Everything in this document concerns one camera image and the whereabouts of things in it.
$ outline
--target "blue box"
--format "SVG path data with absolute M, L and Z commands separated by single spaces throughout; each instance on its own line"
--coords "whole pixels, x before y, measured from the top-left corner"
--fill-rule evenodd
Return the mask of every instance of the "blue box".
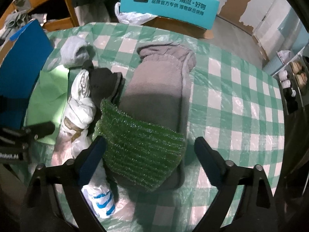
M 0 50 L 0 95 L 29 99 L 53 47 L 37 20 L 12 35 Z M 27 105 L 0 113 L 0 125 L 20 129 Z
M 121 0 L 120 12 L 151 13 L 210 30 L 218 8 L 218 0 Z

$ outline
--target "green paper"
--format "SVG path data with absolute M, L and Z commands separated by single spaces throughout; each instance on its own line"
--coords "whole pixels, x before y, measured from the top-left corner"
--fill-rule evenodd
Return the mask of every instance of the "green paper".
M 184 156 L 183 135 L 134 120 L 106 100 L 102 100 L 101 110 L 94 138 L 98 135 L 106 138 L 106 165 L 147 190 L 156 190 Z
M 59 133 L 62 113 L 68 96 L 69 69 L 58 66 L 52 71 L 41 71 L 38 82 L 31 94 L 25 125 L 51 121 L 55 131 L 39 141 L 54 145 Z

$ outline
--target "brown wall patch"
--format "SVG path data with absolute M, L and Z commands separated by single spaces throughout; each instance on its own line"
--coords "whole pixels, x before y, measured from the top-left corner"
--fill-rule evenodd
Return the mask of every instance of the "brown wall patch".
M 245 32 L 252 34 L 253 27 L 244 25 L 240 22 L 241 16 L 245 13 L 248 2 L 251 0 L 227 0 L 220 11 L 220 17 L 234 23 L 237 27 L 243 29 Z

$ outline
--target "teal box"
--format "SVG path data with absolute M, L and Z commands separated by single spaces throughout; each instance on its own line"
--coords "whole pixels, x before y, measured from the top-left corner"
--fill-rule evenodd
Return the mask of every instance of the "teal box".
M 210 30 L 218 8 L 218 0 L 121 0 L 120 12 L 151 13 Z

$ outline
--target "checkered tablecloth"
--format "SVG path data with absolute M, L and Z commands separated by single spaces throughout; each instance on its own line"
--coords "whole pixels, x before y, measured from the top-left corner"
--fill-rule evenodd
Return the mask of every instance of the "checkered tablecloth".
M 199 136 L 204 136 L 224 159 L 239 166 L 263 165 L 274 193 L 284 146 L 282 102 L 275 79 L 239 57 L 195 38 L 146 26 L 113 23 L 92 23 L 48 33 L 55 49 L 44 69 L 59 65 L 60 48 L 72 35 L 85 38 L 93 46 L 90 56 L 95 66 L 121 71 L 126 85 L 140 64 L 136 47 L 141 42 L 175 41 L 186 44 L 196 53 L 197 65 L 191 72 L 185 183 L 179 190 L 160 194 L 118 187 L 114 190 L 118 200 L 115 215 L 100 220 L 107 231 L 192 231 L 217 193 L 193 150 L 194 140 Z M 77 73 L 70 71 L 69 83 Z M 52 146 L 35 144 L 34 162 L 50 165 L 52 152 Z M 27 184 L 34 167 L 19 166 L 14 170 Z M 225 225 L 235 214 L 241 191 L 241 187 L 238 188 Z M 65 216 L 72 221 L 64 194 L 60 193 L 59 197 Z

